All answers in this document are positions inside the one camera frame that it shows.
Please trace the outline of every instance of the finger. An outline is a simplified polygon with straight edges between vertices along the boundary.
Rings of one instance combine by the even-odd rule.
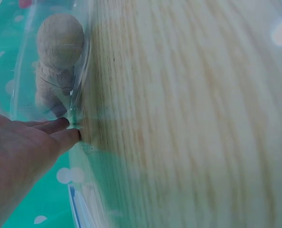
[[[78,129],[66,129],[60,132],[51,134],[59,144],[60,153],[70,150],[76,143],[80,141],[80,133]]]
[[[66,118],[59,118],[54,121],[50,121],[46,124],[36,125],[34,128],[41,130],[47,134],[62,131],[69,127],[70,123]]]
[[[34,126],[37,126],[37,125],[43,125],[43,124],[47,124],[49,123],[50,121],[42,121],[42,122],[39,122],[39,121],[28,121],[28,122],[23,122],[23,121],[16,121],[20,124],[23,124],[27,127],[34,127]]]

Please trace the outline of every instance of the teal fabric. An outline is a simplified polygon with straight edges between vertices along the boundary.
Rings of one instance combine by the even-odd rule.
[[[29,9],[20,9],[18,0],[3,0],[0,5],[0,107],[10,112],[11,96],[6,86],[14,77],[16,59],[23,38]],[[73,228],[73,218],[67,184],[70,178],[59,182],[58,171],[69,169],[68,153],[33,187],[20,203],[4,228]]]

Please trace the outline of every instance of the wood grain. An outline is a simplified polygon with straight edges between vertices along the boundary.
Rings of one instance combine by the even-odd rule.
[[[282,0],[95,2],[71,160],[102,227],[282,228],[281,22]]]

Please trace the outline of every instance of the stuffed animal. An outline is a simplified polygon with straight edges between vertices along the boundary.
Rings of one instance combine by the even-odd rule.
[[[54,14],[40,26],[35,104],[42,112],[52,111],[57,118],[66,114],[83,46],[83,28],[70,14]]]

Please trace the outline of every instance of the transparent plastic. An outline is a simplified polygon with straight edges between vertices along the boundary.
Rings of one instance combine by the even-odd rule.
[[[86,76],[90,53],[89,9],[89,0],[41,0],[29,6],[15,66],[11,119],[50,120],[70,116],[80,82]]]

